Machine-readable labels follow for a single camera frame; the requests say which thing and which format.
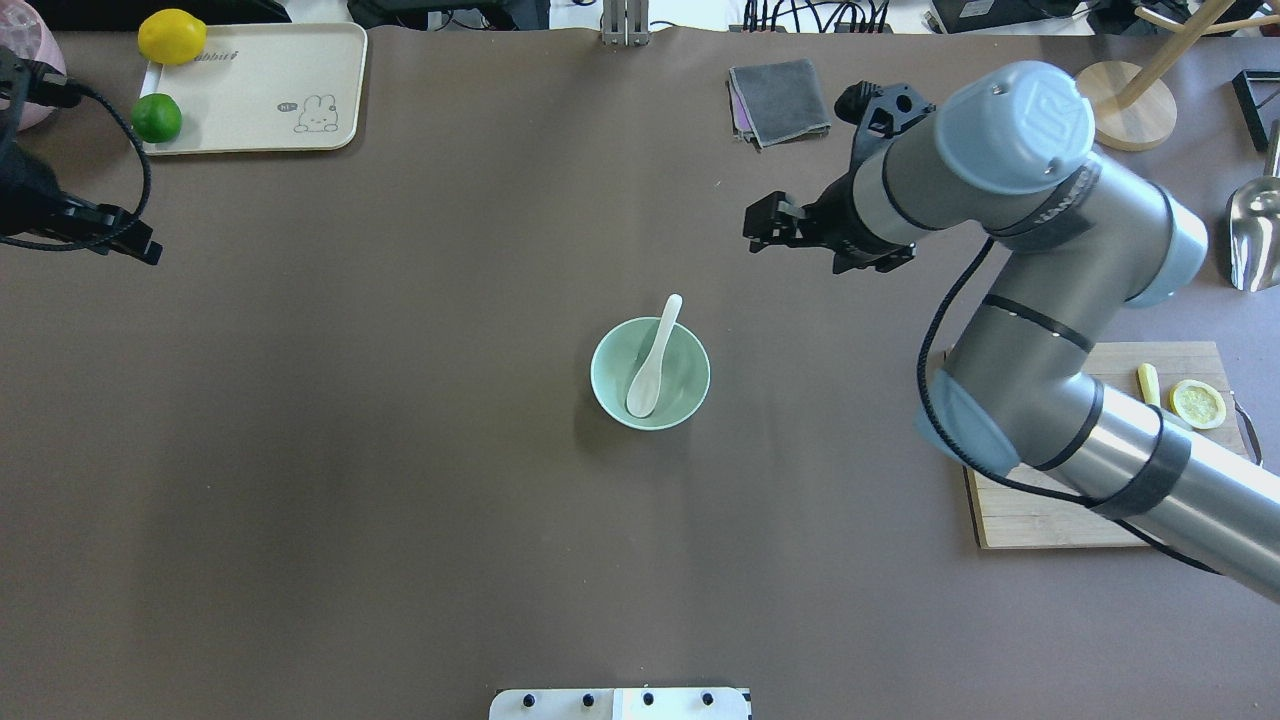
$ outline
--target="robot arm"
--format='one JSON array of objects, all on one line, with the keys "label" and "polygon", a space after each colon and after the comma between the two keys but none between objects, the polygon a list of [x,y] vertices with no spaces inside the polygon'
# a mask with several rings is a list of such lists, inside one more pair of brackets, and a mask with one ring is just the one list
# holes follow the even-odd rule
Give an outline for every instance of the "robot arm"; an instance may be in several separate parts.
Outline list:
[{"label": "robot arm", "polygon": [[941,109],[863,83],[836,111],[859,126],[850,172],[812,205],[753,205],[751,250],[820,246],[836,272],[888,272],[978,220],[1011,255],[931,383],[937,424],[984,470],[1027,462],[1280,602],[1280,478],[1082,372],[1120,307],[1194,277],[1201,220],[1092,151],[1089,104],[1052,65],[1014,63]]}]

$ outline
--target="rabbit illustration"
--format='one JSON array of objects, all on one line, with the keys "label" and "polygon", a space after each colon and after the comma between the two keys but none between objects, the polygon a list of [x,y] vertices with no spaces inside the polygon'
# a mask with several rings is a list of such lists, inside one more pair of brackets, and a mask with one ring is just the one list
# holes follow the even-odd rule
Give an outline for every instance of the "rabbit illustration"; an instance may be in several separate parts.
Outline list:
[{"label": "rabbit illustration", "polygon": [[293,132],[334,132],[338,129],[338,102],[333,95],[312,95],[302,104]]}]

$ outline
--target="green lime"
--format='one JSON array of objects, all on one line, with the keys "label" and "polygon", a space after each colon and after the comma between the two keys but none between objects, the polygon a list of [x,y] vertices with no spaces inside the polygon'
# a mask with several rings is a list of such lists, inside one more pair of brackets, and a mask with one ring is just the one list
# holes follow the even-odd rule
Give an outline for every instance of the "green lime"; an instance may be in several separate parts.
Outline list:
[{"label": "green lime", "polygon": [[169,142],[182,131],[182,110],[164,92],[138,97],[129,119],[133,132],[147,142]]}]

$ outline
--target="pink container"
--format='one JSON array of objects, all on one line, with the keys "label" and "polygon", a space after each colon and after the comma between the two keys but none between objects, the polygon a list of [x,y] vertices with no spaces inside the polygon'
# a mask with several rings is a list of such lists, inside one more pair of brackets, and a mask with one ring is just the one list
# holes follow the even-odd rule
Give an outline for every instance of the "pink container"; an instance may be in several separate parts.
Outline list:
[{"label": "pink container", "polygon": [[[49,32],[49,26],[35,8],[22,0],[0,0],[0,45],[13,50],[19,58],[49,63],[58,72],[67,72],[67,60],[63,59],[58,41]],[[0,100],[0,109],[8,106],[8,100]],[[29,128],[52,111],[52,108],[27,102],[22,109],[18,129]]]}]

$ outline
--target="green bowl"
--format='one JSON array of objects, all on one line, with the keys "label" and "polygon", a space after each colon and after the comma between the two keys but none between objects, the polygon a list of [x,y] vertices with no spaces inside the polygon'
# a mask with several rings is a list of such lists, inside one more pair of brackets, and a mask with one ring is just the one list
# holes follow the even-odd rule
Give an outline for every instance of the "green bowl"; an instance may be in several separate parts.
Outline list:
[{"label": "green bowl", "polygon": [[658,318],[636,318],[609,331],[591,356],[591,389],[611,418],[637,430],[664,430],[689,419],[712,384],[707,350],[689,328],[676,323],[662,359],[662,391],[658,406],[648,418],[627,413],[631,379],[653,347]]}]

